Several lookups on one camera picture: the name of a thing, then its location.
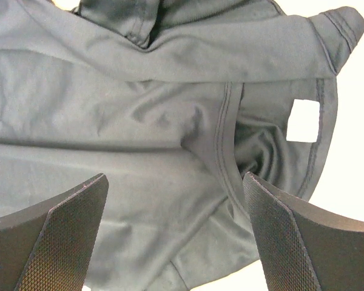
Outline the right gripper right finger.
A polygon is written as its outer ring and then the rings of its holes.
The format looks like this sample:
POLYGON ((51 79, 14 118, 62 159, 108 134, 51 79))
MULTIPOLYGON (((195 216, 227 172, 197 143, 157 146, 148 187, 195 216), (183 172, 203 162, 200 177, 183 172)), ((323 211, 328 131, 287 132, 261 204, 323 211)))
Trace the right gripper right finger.
POLYGON ((364 290, 364 222, 247 173, 243 188, 269 290, 364 290))

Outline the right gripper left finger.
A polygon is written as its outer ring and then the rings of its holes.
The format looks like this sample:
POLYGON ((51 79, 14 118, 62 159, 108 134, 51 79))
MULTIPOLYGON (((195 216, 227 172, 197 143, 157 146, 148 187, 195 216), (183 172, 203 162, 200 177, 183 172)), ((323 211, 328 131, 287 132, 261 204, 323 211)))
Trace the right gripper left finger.
POLYGON ((0 290, 81 290, 108 189, 100 173, 0 217, 0 290))

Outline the black t shirt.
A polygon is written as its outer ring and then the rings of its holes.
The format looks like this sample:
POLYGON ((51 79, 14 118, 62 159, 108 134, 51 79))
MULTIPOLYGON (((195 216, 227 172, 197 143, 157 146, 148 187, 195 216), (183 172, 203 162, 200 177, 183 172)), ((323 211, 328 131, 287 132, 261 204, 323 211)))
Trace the black t shirt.
POLYGON ((244 175, 310 199, 363 32, 352 7, 0 1, 0 216, 104 173, 93 290, 240 270, 258 259, 244 175))

